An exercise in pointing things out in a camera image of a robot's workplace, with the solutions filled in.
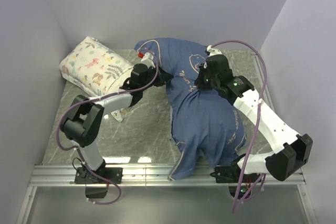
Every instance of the black cable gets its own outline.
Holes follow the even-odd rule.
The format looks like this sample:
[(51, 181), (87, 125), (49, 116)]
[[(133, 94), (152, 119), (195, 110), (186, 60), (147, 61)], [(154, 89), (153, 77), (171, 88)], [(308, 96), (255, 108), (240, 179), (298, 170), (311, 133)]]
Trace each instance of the black cable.
[(74, 165), (74, 161), (75, 161), (75, 159), (78, 159), (78, 161), (80, 162), (80, 164), (82, 164), (82, 160), (79, 159), (79, 158), (77, 158), (77, 157), (75, 157), (75, 158), (72, 160), (72, 166), (73, 166), (73, 168), (78, 172), (77, 168), (75, 168), (75, 165)]

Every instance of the gray marble tabletop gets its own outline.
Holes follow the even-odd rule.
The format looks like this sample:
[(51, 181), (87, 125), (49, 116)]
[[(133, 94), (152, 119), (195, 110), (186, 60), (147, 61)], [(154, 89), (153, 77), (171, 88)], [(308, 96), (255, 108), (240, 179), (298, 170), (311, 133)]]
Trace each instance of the gray marble tabletop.
[[(116, 53), (132, 63), (140, 60), (134, 50), (115, 50)], [(235, 75), (243, 75), (260, 90), (254, 56), (250, 51), (224, 51)], [(56, 115), (54, 127), (43, 159), (44, 165), (71, 164), (77, 157), (74, 150), (64, 152), (56, 143), (55, 131), (62, 113), (71, 105), (74, 98), (85, 93), (77, 86), (67, 82)], [(245, 131), (251, 138), (254, 126), (242, 115)], [(61, 133), (61, 142), (70, 146), (70, 141)], [(180, 153), (170, 141), (170, 106), (166, 99), (165, 87), (152, 87), (143, 94), (143, 99), (130, 109), (122, 123), (106, 116), (100, 127), (97, 144), (107, 163), (156, 163), (173, 164)], [(253, 154), (271, 151), (269, 144), (258, 133)]]

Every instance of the blue cloth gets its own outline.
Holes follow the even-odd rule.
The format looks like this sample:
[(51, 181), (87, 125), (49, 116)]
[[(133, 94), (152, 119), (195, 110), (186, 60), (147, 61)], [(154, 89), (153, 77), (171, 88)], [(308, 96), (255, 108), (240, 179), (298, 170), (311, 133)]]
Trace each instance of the blue cloth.
[(173, 38), (157, 38), (137, 43), (136, 51), (146, 48), (155, 53), (161, 68), (174, 76), (166, 85), (173, 109), (172, 138), (181, 152), (169, 179), (193, 173), (203, 152), (212, 167), (228, 166), (246, 142), (244, 126), (237, 110), (217, 91), (200, 91), (194, 82), (198, 67), (205, 63), (206, 47)]

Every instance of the white wall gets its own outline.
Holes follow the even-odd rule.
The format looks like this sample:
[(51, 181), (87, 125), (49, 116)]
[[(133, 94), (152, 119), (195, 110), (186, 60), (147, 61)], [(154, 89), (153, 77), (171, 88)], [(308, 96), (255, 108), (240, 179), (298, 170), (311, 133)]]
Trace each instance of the white wall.
[(48, 0), (71, 46), (86, 36), (112, 48), (175, 37), (241, 39), (260, 48), (286, 0)]
[(69, 45), (45, 0), (0, 0), (0, 216), (14, 223), (41, 162)]
[(321, 224), (336, 223), (336, 0), (287, 0), (261, 52), (277, 113), (313, 138), (303, 168)]

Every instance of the pillow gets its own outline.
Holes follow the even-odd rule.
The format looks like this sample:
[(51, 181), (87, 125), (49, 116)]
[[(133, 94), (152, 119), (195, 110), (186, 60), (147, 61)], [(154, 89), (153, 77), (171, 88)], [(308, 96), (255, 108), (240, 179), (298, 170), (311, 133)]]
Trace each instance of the pillow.
[[(64, 79), (95, 97), (118, 91), (130, 76), (133, 65), (97, 39), (86, 37), (60, 63), (59, 69)], [(122, 122), (128, 110), (124, 108), (111, 114)]]

